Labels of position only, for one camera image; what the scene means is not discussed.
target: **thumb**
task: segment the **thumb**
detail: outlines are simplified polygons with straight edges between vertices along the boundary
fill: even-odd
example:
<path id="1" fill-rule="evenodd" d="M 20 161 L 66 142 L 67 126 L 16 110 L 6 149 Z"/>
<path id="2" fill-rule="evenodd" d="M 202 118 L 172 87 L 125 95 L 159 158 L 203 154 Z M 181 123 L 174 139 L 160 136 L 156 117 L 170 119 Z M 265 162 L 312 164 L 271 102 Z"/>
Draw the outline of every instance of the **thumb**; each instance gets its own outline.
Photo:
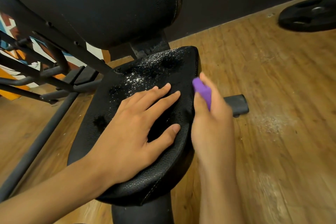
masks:
<path id="1" fill-rule="evenodd" d="M 167 128 L 159 138 L 147 144 L 147 167 L 153 164 L 153 162 L 161 155 L 161 153 L 173 144 L 175 137 L 180 129 L 181 126 L 179 124 L 173 124 L 169 128 Z"/>
<path id="2" fill-rule="evenodd" d="M 209 114 L 208 106 L 202 96 L 196 92 L 194 97 L 195 116 Z"/>

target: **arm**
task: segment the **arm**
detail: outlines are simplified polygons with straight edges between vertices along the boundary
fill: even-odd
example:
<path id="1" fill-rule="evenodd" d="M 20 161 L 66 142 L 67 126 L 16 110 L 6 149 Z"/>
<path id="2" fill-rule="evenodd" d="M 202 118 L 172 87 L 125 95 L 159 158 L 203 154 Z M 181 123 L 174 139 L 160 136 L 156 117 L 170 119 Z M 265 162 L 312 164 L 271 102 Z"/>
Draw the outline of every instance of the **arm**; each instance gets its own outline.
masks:
<path id="1" fill-rule="evenodd" d="M 180 96 L 176 92 L 152 106 L 169 90 L 170 84 L 162 89 L 154 87 L 122 101 L 91 151 L 54 177 L 1 203 L 0 223 L 54 223 L 151 165 L 174 142 L 180 130 L 178 124 L 173 124 L 148 143 L 147 135 L 154 121 Z"/>
<path id="2" fill-rule="evenodd" d="M 211 88 L 211 110 L 195 94 L 191 140 L 199 159 L 201 180 L 200 224 L 243 224 L 236 178 L 236 146 L 232 110 L 204 73 L 201 81 Z"/>

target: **black padded cushion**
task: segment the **black padded cushion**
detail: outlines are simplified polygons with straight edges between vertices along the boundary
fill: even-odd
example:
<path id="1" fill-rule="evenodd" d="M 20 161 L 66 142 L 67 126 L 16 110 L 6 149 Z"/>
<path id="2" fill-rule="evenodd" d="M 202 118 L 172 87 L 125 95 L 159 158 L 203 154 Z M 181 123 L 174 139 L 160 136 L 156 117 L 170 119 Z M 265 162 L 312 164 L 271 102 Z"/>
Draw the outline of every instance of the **black padded cushion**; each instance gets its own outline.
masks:
<path id="1" fill-rule="evenodd" d="M 181 0 L 20 0 L 72 40 L 107 50 L 170 26 Z"/>
<path id="2" fill-rule="evenodd" d="M 112 186 L 98 200 L 115 205 L 142 205 L 168 193 L 181 180 L 194 154 L 190 137 L 194 118 L 191 82 L 197 74 L 198 51 L 189 46 L 121 65 L 104 76 L 73 142 L 68 165 L 90 151 L 123 99 L 155 85 L 162 87 L 170 82 L 168 94 L 179 90 L 181 97 L 154 123 L 148 140 L 156 139 L 174 123 L 180 124 L 181 130 L 174 144 L 154 164 L 133 179 Z"/>

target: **purple object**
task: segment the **purple object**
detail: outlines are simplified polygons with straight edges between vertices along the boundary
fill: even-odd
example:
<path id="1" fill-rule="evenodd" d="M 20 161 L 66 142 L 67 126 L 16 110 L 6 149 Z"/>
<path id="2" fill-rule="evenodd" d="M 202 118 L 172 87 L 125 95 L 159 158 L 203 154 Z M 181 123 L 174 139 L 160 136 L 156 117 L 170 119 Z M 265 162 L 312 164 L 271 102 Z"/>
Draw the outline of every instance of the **purple object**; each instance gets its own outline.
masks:
<path id="1" fill-rule="evenodd" d="M 210 111 L 211 107 L 211 89 L 204 85 L 199 77 L 193 79 L 192 85 L 194 86 L 194 91 L 198 92 L 205 100 L 208 105 L 208 109 Z"/>

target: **backrest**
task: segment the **backrest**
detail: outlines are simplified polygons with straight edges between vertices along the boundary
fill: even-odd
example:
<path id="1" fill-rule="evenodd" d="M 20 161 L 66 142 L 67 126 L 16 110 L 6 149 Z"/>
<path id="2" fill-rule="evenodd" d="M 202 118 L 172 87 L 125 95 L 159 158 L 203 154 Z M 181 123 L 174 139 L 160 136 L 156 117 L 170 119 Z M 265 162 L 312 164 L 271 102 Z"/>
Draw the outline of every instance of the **backrest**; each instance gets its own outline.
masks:
<path id="1" fill-rule="evenodd" d="M 20 0 L 69 38 L 108 49 L 170 26 L 181 0 Z"/>

